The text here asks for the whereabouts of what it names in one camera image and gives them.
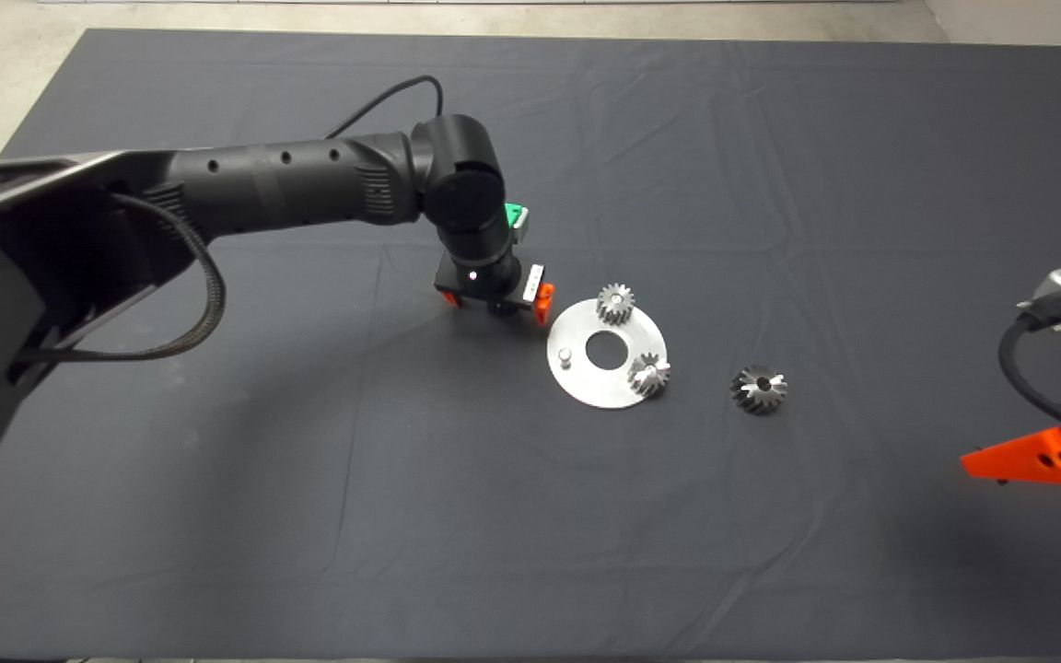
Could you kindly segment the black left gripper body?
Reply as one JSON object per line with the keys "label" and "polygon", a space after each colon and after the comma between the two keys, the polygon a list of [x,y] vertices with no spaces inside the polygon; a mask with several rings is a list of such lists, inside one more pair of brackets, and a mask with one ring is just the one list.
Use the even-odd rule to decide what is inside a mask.
{"label": "black left gripper body", "polygon": [[437,285],[458,289],[464,303],[483,303],[498,316],[519,311],[533,315],[536,289],[541,282],[547,282],[546,268],[519,260],[514,252],[484,267],[463,267],[449,252],[442,252],[437,268]]}

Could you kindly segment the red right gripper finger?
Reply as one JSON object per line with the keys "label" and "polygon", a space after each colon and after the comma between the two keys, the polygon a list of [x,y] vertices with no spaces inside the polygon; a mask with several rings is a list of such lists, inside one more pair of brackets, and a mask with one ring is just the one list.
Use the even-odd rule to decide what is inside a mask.
{"label": "red right gripper finger", "polygon": [[1061,486],[1061,425],[961,456],[969,477]]}

